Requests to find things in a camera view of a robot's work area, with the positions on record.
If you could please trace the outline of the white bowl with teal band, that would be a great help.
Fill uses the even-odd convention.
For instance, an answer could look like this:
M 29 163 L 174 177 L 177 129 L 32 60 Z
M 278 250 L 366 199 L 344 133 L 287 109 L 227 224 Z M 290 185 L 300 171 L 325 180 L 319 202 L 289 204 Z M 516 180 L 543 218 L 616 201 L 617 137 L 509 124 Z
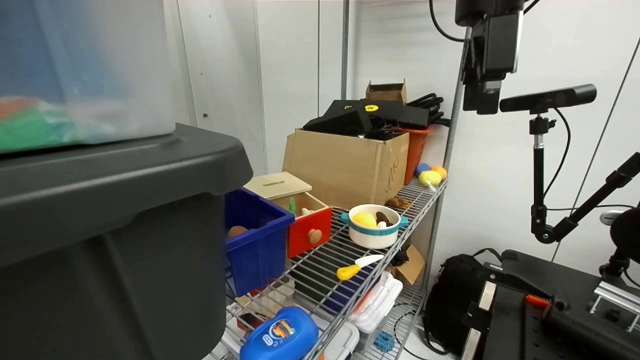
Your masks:
M 384 212 L 392 224 L 386 228 L 361 227 L 353 223 L 351 217 L 359 212 L 368 212 L 376 217 L 376 212 Z M 407 227 L 409 220 L 397 211 L 384 205 L 365 203 L 357 205 L 340 215 L 340 220 L 347 225 L 349 238 L 362 248 L 385 249 L 395 244 L 400 228 Z

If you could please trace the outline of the blue plastic bin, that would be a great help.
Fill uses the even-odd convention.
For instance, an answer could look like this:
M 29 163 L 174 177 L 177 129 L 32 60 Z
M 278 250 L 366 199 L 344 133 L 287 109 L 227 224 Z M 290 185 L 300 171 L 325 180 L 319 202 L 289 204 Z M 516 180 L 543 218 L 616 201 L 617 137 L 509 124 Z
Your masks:
M 264 289 L 284 273 L 294 221 L 293 214 L 244 187 L 224 196 L 225 234 L 233 226 L 248 229 L 225 240 L 225 279 L 234 297 Z

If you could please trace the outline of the small cardboard box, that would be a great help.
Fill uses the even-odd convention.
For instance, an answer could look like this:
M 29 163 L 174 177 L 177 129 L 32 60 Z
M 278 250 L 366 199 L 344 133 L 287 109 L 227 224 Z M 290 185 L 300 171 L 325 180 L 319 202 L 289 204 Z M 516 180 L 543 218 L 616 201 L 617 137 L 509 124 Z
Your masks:
M 365 98 L 368 101 L 395 101 L 406 105 L 407 89 L 406 81 L 394 83 L 372 83 L 366 87 Z

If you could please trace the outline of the heap of black boxes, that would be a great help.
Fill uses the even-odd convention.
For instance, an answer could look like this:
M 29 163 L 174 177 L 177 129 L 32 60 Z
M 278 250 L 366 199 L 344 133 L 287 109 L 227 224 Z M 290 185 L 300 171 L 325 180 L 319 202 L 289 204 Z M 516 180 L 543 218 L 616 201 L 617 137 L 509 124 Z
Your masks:
M 407 130 L 430 125 L 427 109 L 396 101 L 334 100 L 326 112 L 308 121 L 302 130 L 386 141 Z

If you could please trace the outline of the large cardboard box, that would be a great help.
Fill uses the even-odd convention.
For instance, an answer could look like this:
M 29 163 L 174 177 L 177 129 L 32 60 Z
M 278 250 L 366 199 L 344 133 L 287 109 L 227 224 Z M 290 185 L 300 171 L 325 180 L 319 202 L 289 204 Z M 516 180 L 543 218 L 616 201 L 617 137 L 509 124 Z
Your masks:
M 405 186 L 410 136 L 389 140 L 297 129 L 286 137 L 282 170 L 330 207 L 384 205 Z

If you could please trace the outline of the stack of clear plastic containers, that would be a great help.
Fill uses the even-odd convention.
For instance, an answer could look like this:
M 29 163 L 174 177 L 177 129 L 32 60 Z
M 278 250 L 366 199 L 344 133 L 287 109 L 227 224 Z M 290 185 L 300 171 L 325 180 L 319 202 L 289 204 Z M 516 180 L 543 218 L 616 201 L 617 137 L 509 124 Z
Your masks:
M 349 316 L 349 322 L 364 334 L 373 333 L 393 309 L 402 290 L 402 281 L 390 272 L 382 271 L 377 283 L 354 308 L 354 312 Z

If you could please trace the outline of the clear plastic storage bin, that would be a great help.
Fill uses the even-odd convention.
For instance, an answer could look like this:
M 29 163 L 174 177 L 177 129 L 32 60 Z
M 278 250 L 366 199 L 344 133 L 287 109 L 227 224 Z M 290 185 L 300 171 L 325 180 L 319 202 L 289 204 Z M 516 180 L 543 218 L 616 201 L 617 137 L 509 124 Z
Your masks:
M 163 0 L 0 0 L 0 154 L 161 136 Z

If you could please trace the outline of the blue plastic container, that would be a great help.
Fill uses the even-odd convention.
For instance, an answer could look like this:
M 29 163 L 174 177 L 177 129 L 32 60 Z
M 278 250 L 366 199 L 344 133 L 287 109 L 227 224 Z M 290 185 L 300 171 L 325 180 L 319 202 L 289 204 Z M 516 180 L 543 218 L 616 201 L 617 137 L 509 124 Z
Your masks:
M 316 345 L 319 335 L 317 323 L 306 310 L 282 307 L 250 333 L 238 360 L 302 360 Z

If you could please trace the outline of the wooden drawer toy box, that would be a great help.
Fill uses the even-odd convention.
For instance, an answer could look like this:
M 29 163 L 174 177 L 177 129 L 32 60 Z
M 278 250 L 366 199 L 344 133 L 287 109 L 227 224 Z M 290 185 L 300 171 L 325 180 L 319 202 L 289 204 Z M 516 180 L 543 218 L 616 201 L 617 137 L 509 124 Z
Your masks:
M 288 212 L 290 212 L 289 211 L 290 197 L 293 197 L 296 194 L 305 193 L 305 192 L 308 192 L 309 194 L 311 194 L 311 190 L 313 189 L 313 187 L 310 184 L 304 182 L 304 180 L 301 180 L 300 178 L 286 171 L 253 177 L 247 184 L 244 185 L 244 187 L 245 189 L 269 200 L 270 202 L 274 203 L 275 205 L 283 208 Z

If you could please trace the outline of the yellow toy with white stick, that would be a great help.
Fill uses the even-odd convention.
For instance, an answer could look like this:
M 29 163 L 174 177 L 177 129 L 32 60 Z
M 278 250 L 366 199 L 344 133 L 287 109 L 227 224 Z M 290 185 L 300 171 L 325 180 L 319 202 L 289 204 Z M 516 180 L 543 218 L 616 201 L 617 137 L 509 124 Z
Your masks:
M 427 187 L 433 192 L 436 192 L 436 188 L 442 182 L 442 176 L 438 171 L 427 170 L 419 173 L 418 180 L 421 185 Z

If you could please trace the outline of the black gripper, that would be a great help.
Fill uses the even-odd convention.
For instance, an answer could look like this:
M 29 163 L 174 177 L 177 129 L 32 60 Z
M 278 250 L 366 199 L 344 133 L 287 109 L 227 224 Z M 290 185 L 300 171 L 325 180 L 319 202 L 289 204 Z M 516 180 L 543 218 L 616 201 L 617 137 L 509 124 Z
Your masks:
M 464 111 L 478 109 L 482 84 L 482 114 L 498 112 L 502 80 L 517 70 L 525 3 L 455 0 L 455 23 L 471 30 L 462 51 Z

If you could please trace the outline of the small blue toy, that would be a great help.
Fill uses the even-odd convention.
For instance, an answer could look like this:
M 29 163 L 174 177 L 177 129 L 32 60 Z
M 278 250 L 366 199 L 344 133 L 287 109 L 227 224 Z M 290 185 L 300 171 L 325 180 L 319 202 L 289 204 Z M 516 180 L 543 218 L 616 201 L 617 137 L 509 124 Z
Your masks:
M 396 345 L 395 337 L 384 330 L 378 333 L 374 340 L 375 348 L 382 353 L 390 353 Z

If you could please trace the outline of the yellow round plush toy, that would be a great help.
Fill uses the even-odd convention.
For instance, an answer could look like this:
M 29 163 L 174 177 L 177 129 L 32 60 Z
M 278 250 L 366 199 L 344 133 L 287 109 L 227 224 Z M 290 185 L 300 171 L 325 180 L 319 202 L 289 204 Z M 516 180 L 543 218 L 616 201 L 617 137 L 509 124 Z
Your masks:
M 361 211 L 350 217 L 352 222 L 363 228 L 377 228 L 377 218 L 370 212 Z

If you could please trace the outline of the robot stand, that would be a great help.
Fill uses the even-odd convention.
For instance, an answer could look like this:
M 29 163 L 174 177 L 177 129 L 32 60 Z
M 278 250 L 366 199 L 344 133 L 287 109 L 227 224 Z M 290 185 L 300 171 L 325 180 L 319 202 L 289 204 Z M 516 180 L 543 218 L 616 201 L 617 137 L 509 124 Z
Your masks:
M 516 360 L 640 360 L 640 289 L 619 278 L 574 276 L 574 270 L 544 261 L 546 275 L 563 283 L 554 292 L 489 262 L 476 266 L 482 291 L 471 302 L 461 359 L 474 360 L 483 337 L 496 328 L 503 287 L 519 294 L 519 353 Z

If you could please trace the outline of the black plastic storage tote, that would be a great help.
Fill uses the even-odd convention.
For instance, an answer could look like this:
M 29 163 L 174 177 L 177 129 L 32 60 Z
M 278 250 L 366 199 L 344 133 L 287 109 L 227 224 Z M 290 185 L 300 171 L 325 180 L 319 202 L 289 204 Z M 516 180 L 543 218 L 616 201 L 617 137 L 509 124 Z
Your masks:
M 203 360 L 226 307 L 236 137 L 185 124 L 0 154 L 0 360 Z

